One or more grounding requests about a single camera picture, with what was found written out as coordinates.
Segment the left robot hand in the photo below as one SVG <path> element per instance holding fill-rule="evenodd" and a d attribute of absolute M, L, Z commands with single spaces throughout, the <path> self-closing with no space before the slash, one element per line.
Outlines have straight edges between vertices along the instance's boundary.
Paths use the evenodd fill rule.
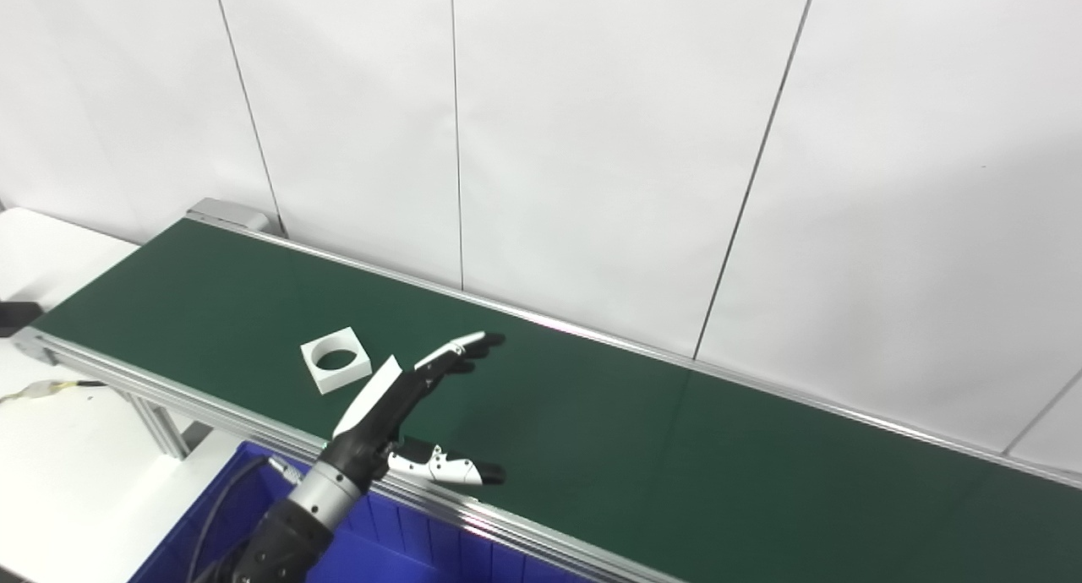
<path fill-rule="evenodd" d="M 503 334 L 479 330 L 453 337 L 412 367 L 390 358 L 349 405 L 317 465 L 362 491 L 390 471 L 428 482 L 506 482 L 506 472 L 498 464 L 401 434 L 403 423 L 444 377 L 471 373 L 477 360 L 504 341 Z"/>

